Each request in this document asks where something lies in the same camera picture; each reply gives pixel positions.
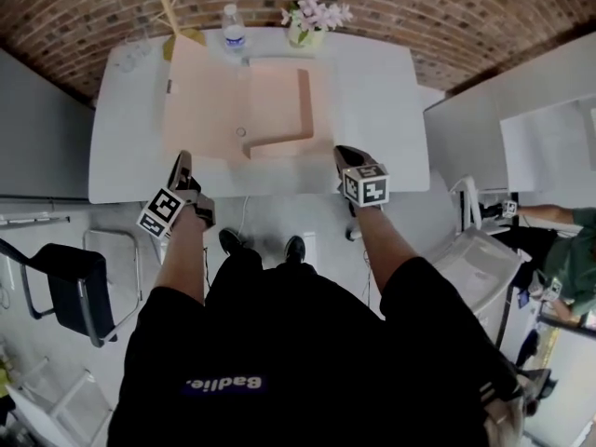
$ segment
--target brick wall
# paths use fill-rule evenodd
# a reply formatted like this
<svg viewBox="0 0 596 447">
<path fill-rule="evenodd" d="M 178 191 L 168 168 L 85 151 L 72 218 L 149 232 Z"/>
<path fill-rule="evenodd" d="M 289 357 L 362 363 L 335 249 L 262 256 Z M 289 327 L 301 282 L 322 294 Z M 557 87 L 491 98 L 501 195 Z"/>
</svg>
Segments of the brick wall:
<svg viewBox="0 0 596 447">
<path fill-rule="evenodd" d="M 184 27 L 220 26 L 237 2 L 249 25 L 279 25 L 291 0 L 180 0 Z M 418 82 L 440 89 L 513 67 L 584 33 L 596 0 L 327 0 L 348 3 L 343 31 L 409 47 Z M 159 0 L 0 0 L 2 46 L 56 84 L 93 97 L 110 48 L 161 10 Z M 151 34 L 167 34 L 159 23 Z"/>
</svg>

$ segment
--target black shirt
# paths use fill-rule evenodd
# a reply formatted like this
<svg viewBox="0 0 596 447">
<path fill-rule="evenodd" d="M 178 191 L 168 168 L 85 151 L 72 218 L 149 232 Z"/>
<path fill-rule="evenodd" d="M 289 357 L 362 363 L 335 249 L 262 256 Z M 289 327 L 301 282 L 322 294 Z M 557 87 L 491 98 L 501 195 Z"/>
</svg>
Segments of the black shirt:
<svg viewBox="0 0 596 447">
<path fill-rule="evenodd" d="M 211 308 L 209 298 L 203 306 L 169 288 L 152 291 L 130 337 L 108 445 L 360 436 L 486 444 L 479 388 L 508 367 L 424 259 L 387 283 L 386 320 L 318 275 L 267 270 L 235 294 Z M 436 308 L 413 311 L 422 298 Z"/>
</svg>

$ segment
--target white desk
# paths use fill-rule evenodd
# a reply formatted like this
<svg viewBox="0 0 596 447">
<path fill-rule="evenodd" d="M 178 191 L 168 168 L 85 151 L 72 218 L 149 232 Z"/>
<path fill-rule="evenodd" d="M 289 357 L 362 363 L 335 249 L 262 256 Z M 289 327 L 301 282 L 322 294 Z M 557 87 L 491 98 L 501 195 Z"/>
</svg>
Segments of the white desk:
<svg viewBox="0 0 596 447">
<path fill-rule="evenodd" d="M 213 55 L 234 64 L 224 51 L 220 30 L 208 30 Z M 391 191 L 426 191 L 429 185 L 427 136 L 410 50 L 346 34 L 327 34 L 317 52 L 293 49 L 277 28 L 248 30 L 244 57 L 306 57 L 332 65 L 333 137 L 356 146 L 386 165 Z M 93 203 L 147 200 L 166 183 L 176 155 L 162 149 L 162 118 L 169 63 L 161 46 L 130 73 L 112 50 L 98 100 L 89 166 Z M 221 159 L 194 157 L 193 173 L 211 197 L 330 193 L 338 181 L 332 155 L 262 159 L 231 169 Z"/>
</svg>

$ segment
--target white floor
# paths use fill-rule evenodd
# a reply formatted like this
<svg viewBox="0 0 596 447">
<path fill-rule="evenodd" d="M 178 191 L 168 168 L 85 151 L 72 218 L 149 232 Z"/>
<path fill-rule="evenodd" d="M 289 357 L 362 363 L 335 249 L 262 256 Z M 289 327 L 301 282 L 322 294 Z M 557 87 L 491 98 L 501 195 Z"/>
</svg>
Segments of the white floor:
<svg viewBox="0 0 596 447">
<path fill-rule="evenodd" d="M 211 280 L 225 256 L 217 239 L 218 230 L 225 227 L 238 229 L 244 201 L 243 197 L 216 201 L 217 226 L 206 234 Z M 453 208 L 447 206 L 444 220 L 431 218 L 430 213 L 436 212 L 436 205 L 431 192 L 393 195 L 386 206 L 386 214 L 415 249 L 428 253 L 437 240 L 447 234 L 449 228 L 445 228 L 445 220 L 452 220 L 455 216 Z M 49 242 L 81 247 L 83 232 L 90 226 L 129 230 L 141 246 L 142 290 L 146 299 L 156 277 L 158 262 L 149 237 L 135 226 L 139 210 L 138 204 L 106 206 L 90 212 L 74 213 L 68 224 L 15 229 L 0 233 L 0 237 L 32 256 Z M 265 268 L 276 266 L 282 261 L 283 247 L 290 236 L 315 233 L 318 272 L 344 286 L 366 303 L 369 270 L 363 259 L 362 241 L 349 242 L 345 239 L 345 230 L 351 220 L 346 203 L 339 195 L 252 197 L 247 203 L 243 233 L 254 239 L 254 248 L 262 254 Z M 113 310 L 115 319 L 119 319 L 134 300 L 131 246 L 115 243 L 113 239 L 100 240 L 95 235 L 91 236 L 90 241 L 88 248 L 100 251 L 108 261 L 108 278 L 115 284 L 111 291 Z M 8 288 L 11 302 L 8 310 L 0 309 L 0 333 L 17 355 L 20 368 L 26 371 L 48 356 L 56 382 L 63 387 L 67 387 L 84 369 L 88 369 L 97 378 L 108 402 L 114 406 L 134 321 L 119 335 L 117 343 L 98 349 L 91 345 L 87 337 L 60 326 L 52 316 L 32 319 L 25 304 L 19 268 L 13 262 L 8 263 L 5 257 L 0 257 L 0 280 Z M 31 273 L 30 282 L 35 305 L 38 309 L 48 308 L 50 301 L 45 278 Z M 317 300 L 315 292 L 306 292 L 305 296 L 312 303 Z M 377 313 L 379 300 L 371 277 L 370 303 L 371 309 Z M 493 303 L 490 317 L 480 317 L 492 338 L 496 336 L 504 302 L 505 295 Z M 428 300 L 421 301 L 420 305 L 424 308 L 421 317 L 432 323 L 433 312 L 440 310 L 441 306 L 433 306 Z M 159 362 L 156 348 L 157 366 Z"/>
</svg>

